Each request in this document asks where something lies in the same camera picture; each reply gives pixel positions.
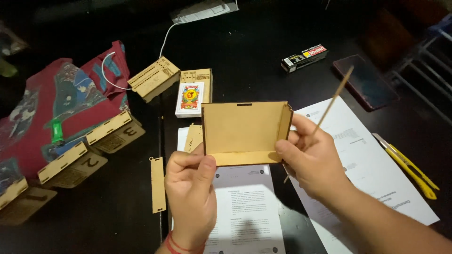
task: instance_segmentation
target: hand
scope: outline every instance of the hand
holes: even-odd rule
[[[344,188],[354,188],[345,175],[332,136],[322,129],[311,136],[316,124],[308,118],[294,114],[291,131],[287,140],[276,142],[276,152],[294,170],[306,193],[317,200],[327,201]]]
[[[173,240],[184,249],[200,247],[217,220],[212,180],[215,158],[204,156],[203,143],[191,154],[174,152],[166,166],[165,190],[174,219]]]

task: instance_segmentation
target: phone screen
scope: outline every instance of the phone screen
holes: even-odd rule
[[[366,63],[359,55],[335,61],[334,66],[344,76],[353,65],[354,69],[348,80],[352,93],[357,95],[371,110],[386,106],[399,96],[380,77],[378,71],[370,63]]]

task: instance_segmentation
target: patterned cloth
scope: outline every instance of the patterned cloth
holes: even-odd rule
[[[113,42],[112,49],[117,53],[105,61],[104,71],[111,82],[125,87],[129,70],[121,45]],[[40,169],[80,142],[86,133],[128,109],[126,91],[112,89],[102,73],[100,76],[97,73],[102,55],[112,49],[85,64],[83,69],[73,65],[71,59],[58,59],[27,80],[22,101],[9,117],[0,119],[1,189],[15,179],[10,172],[37,178]],[[57,149],[51,143],[53,118],[61,121],[66,142]]]

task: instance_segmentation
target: toothpick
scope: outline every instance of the toothpick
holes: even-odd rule
[[[344,89],[345,84],[347,83],[348,79],[350,78],[350,75],[352,74],[354,66],[351,66],[350,69],[347,71],[347,74],[344,76],[344,78],[342,79],[342,81],[340,82],[339,87],[336,90],[336,93],[333,95],[333,99],[330,101],[330,103],[328,104],[328,107],[325,110],[325,113],[323,113],[322,118],[320,118],[319,123],[317,124],[317,126],[315,127],[314,131],[312,132],[311,135],[309,135],[311,138],[308,138],[307,140],[312,140],[312,138],[314,137],[314,134],[317,132],[317,130],[320,128],[320,125],[322,124],[323,120],[326,117],[326,114],[328,113],[328,111],[331,109],[331,106],[333,106],[334,101],[336,100],[336,98],[339,96],[340,92],[342,91],[342,89]],[[303,150],[306,150],[309,146],[311,146],[310,144],[305,144],[305,148]],[[284,183],[287,182],[287,180],[289,179],[289,173],[287,172],[287,177],[284,180]]]

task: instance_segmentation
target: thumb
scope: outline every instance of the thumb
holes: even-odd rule
[[[295,171],[302,170],[307,162],[304,152],[287,140],[278,140],[275,145],[276,152],[283,158]]]
[[[212,155],[206,155],[199,163],[198,170],[193,176],[193,191],[199,197],[206,199],[209,195],[210,185],[212,184],[217,162]]]

